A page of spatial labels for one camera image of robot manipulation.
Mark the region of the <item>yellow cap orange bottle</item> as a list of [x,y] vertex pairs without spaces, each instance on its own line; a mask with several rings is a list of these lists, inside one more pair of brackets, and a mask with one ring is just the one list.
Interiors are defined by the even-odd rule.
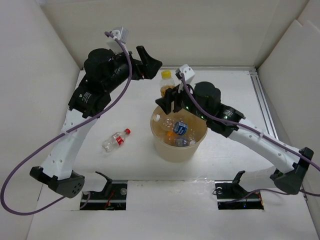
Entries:
[[167,89],[173,89],[175,87],[174,79],[170,70],[163,70],[161,72],[160,80],[160,94],[162,97],[165,96]]

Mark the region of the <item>small blue label bottle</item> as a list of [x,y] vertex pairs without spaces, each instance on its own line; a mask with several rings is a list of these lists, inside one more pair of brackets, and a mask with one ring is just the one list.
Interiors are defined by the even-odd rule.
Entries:
[[179,136],[183,136],[187,133],[188,128],[189,128],[188,124],[182,121],[175,121],[173,124],[172,131]]

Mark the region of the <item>clear unlabeled plastic bottle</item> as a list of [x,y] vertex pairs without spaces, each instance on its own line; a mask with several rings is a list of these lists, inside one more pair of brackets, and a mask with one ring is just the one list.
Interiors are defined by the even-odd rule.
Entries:
[[[174,118],[174,117],[168,117],[160,114],[155,114],[152,117],[152,120],[164,131],[166,132],[173,132],[173,125],[175,121],[181,121],[180,119]],[[183,136],[186,138],[189,138],[191,140],[196,141],[195,139],[195,132],[189,127],[185,135],[177,135],[177,136]]]

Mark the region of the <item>orange juice bottle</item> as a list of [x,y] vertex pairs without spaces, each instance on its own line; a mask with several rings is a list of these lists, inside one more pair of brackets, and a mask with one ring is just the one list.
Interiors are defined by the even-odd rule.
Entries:
[[175,138],[176,134],[174,132],[167,131],[166,132],[166,137],[167,138]]

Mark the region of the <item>blue label clear bottle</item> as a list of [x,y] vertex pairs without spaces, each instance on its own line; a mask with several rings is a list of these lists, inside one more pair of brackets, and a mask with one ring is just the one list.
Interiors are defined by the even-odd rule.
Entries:
[[197,142],[195,140],[189,139],[187,137],[178,136],[174,139],[174,146],[175,147],[188,147],[193,146]]

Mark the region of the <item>red cap cola bottle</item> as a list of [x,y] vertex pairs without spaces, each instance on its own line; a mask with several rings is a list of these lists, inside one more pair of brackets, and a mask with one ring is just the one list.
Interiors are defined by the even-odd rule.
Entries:
[[129,128],[116,132],[107,140],[105,140],[101,146],[107,153],[112,152],[113,150],[119,148],[130,134],[131,130]]

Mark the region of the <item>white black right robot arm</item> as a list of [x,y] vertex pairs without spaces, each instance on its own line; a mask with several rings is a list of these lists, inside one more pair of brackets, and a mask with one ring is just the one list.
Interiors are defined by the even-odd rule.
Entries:
[[314,152],[286,145],[263,133],[243,113],[223,104],[221,91],[212,83],[198,82],[194,88],[188,84],[176,86],[155,102],[167,115],[186,110],[203,120],[211,131],[248,147],[272,164],[263,170],[242,171],[240,179],[231,184],[235,196],[269,188],[278,188],[287,195],[301,192]]

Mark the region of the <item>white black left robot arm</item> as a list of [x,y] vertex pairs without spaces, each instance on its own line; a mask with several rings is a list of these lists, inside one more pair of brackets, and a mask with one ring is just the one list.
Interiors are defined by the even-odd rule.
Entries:
[[47,159],[30,170],[30,176],[55,193],[74,198],[85,185],[85,176],[73,171],[77,154],[96,115],[111,102],[111,92],[129,77],[132,80],[153,79],[163,63],[151,57],[145,48],[136,47],[140,59],[111,49],[92,50],[84,62],[85,75],[68,103],[66,118],[58,140]]

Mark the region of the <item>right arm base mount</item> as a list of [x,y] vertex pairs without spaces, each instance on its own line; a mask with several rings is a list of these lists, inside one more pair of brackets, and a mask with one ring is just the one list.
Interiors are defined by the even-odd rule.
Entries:
[[239,171],[232,180],[215,180],[212,194],[216,196],[218,210],[264,210],[260,192],[249,193],[240,186],[244,170]]

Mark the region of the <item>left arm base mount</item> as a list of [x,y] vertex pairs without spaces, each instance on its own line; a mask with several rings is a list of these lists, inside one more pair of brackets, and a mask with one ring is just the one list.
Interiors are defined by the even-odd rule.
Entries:
[[127,207],[127,180],[112,180],[101,172],[87,175],[85,192],[81,195],[81,211],[125,211]]

